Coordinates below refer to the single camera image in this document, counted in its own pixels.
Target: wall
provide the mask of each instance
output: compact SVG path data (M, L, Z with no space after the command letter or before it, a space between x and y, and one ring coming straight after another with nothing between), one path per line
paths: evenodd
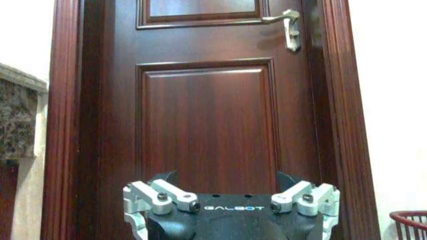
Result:
M382 239L427 210L427 21L420 0L348 0Z
M0 0L0 63L49 81L55 0ZM45 132L45 92L37 94L33 157L19 163L12 240L40 239Z
M48 81L53 0L0 1L0 63Z

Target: door frame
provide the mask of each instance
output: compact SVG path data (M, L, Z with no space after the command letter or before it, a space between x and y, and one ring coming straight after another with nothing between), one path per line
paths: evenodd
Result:
M300 2L320 175L342 192L334 238L379 239L348 0ZM101 9L101 0L55 1L41 239L85 239L96 233Z

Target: screw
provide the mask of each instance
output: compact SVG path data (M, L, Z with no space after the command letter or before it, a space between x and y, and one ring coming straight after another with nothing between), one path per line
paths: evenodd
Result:
M279 203L272 201L270 204L270 209L276 214L280 212L282 207L280 207Z
M302 199L310 204L314 203L314 195L311 195L311 194L304 194L302 196Z
M157 199L164 202L165 200L168 200L168 195L164 192L160 192L157 194Z
M190 204L190 211L194 212L194 213L198 213L199 210L200 210L200 203L198 201L194 201Z

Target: wire basket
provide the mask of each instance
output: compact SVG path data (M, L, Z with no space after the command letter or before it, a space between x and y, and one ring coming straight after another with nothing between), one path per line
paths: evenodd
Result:
M399 240L427 240L427 211L394 211L390 217L395 220Z

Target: door lever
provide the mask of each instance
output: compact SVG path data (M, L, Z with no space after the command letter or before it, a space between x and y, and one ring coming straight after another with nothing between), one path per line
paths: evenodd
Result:
M294 53L296 53L302 48L299 25L296 22L299 17L300 13L288 9L279 16L267 16L260 19L260 23L266 25L283 20L286 48Z

